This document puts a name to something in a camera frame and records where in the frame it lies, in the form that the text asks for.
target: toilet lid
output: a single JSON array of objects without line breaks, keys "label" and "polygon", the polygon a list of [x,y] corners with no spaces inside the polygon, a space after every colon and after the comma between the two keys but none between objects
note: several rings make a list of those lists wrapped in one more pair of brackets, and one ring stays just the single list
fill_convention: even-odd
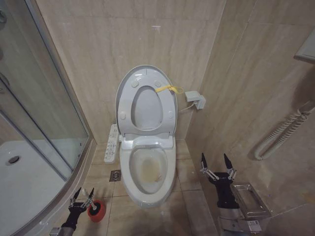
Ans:
[{"label": "toilet lid", "polygon": [[151,65],[137,66],[129,71],[116,95],[116,121],[122,136],[173,135],[177,120],[176,95],[165,89],[171,85],[167,76]]}]

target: smart toilet seat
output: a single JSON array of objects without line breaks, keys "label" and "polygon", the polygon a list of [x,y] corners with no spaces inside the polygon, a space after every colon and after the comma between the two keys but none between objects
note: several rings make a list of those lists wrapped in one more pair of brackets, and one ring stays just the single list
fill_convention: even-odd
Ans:
[{"label": "smart toilet seat", "polygon": [[162,203],[174,183],[177,100],[168,89],[155,92],[167,85],[161,70],[142,65],[126,74],[116,95],[123,183],[141,207]]}]

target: coiled cord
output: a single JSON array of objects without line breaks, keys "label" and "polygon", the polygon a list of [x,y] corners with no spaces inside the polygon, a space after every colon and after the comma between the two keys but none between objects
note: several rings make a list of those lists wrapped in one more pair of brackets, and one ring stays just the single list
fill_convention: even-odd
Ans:
[{"label": "coiled cord", "polygon": [[[264,141],[256,148],[254,155],[258,160],[263,160],[271,156],[280,146],[308,119],[310,113],[301,113],[297,110],[291,114],[278,128],[276,128]],[[262,155],[260,152],[272,141],[275,141]]]}]

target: glass shower door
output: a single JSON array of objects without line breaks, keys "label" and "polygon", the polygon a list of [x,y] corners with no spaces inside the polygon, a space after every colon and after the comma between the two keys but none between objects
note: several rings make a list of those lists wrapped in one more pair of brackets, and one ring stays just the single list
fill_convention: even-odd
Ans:
[{"label": "glass shower door", "polygon": [[0,80],[1,236],[39,214],[71,175],[53,148],[41,151],[32,140],[45,139]]},{"label": "glass shower door", "polygon": [[0,0],[0,72],[45,140],[73,170],[88,138],[24,1]]}]

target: wall-mounted box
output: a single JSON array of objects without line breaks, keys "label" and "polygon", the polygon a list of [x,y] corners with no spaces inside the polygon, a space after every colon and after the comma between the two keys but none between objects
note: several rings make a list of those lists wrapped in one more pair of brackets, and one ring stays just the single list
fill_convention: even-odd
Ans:
[{"label": "wall-mounted box", "polygon": [[315,30],[306,39],[294,58],[315,64]]}]

